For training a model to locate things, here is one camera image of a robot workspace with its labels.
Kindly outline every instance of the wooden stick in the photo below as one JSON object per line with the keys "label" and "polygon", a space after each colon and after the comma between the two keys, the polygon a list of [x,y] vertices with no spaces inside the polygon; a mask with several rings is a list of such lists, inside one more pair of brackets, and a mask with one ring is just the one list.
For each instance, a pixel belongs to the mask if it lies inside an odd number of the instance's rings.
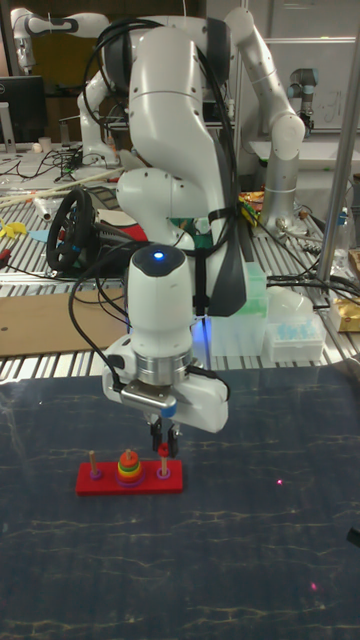
{"label": "wooden stick", "polygon": [[[108,178],[109,176],[114,175],[114,173],[117,173],[122,169],[123,167],[117,167],[116,169],[98,173],[95,176],[88,176],[87,178],[83,178],[82,180],[76,180],[75,182],[71,182],[71,188],[76,187],[78,184],[86,184],[87,182],[93,182],[94,180],[103,180],[104,178]],[[3,207],[10,207],[12,204],[18,204],[19,202],[34,200],[34,198],[49,198],[52,195],[57,195],[60,191],[64,191],[64,187],[66,188],[67,186],[68,185],[61,185],[59,187],[54,187],[54,189],[47,189],[46,191],[38,191],[35,193],[26,193],[22,196],[3,196],[0,198],[0,209],[2,209]]]}
{"label": "wooden stick", "polygon": [[95,459],[95,451],[89,451],[89,458],[90,458],[90,464],[91,464],[91,471],[93,472],[94,476],[96,476],[97,466],[96,466],[96,459]]}

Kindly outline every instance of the red base board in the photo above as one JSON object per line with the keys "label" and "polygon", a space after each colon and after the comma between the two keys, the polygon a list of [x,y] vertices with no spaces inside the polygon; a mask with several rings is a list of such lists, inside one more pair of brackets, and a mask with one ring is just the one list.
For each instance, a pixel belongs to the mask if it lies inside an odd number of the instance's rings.
{"label": "red base board", "polygon": [[90,476],[90,462],[80,465],[76,493],[78,496],[129,496],[131,494],[151,493],[181,493],[183,490],[181,460],[168,460],[170,477],[161,480],[156,472],[161,469],[161,462],[156,460],[142,460],[145,472],[144,480],[137,487],[122,487],[116,480],[117,462],[98,462],[97,468],[102,476],[93,480]]}

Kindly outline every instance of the computer monitor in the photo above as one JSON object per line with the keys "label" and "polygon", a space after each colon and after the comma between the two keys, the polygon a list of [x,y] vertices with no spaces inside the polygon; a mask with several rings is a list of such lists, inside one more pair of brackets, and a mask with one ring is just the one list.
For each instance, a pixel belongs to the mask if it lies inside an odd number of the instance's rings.
{"label": "computer monitor", "polygon": [[47,126],[41,76],[0,77],[0,102],[8,102],[16,142],[36,142]]}

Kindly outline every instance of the cardboard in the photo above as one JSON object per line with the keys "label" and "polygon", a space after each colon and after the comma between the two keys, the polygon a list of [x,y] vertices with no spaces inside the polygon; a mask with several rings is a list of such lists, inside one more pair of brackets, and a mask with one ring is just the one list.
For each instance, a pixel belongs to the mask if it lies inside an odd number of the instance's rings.
{"label": "cardboard", "polygon": [[357,277],[360,279],[360,251],[357,251],[356,249],[351,249],[349,251],[349,261]]}
{"label": "cardboard", "polygon": [[[121,289],[106,289],[110,298]],[[78,292],[77,297],[96,301],[97,291]],[[68,313],[69,294],[14,296],[0,298],[0,356],[28,356],[48,353],[90,351],[90,347],[73,327]],[[122,306],[122,300],[116,303]],[[114,315],[118,312],[104,302]],[[98,304],[74,301],[75,317],[85,333],[101,349],[126,334],[126,326],[112,318]]]}
{"label": "cardboard", "polygon": [[360,331],[360,307],[349,300],[334,300],[331,303],[329,319],[336,331],[358,333]]}

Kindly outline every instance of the green ring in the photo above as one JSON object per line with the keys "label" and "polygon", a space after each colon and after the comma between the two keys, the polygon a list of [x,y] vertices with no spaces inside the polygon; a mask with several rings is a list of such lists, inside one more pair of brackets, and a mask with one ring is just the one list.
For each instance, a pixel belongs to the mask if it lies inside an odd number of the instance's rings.
{"label": "green ring", "polygon": [[124,473],[131,473],[132,471],[136,471],[139,468],[140,462],[137,462],[134,467],[123,467],[121,462],[119,462],[118,466],[119,469],[121,469],[121,471],[123,471]]}

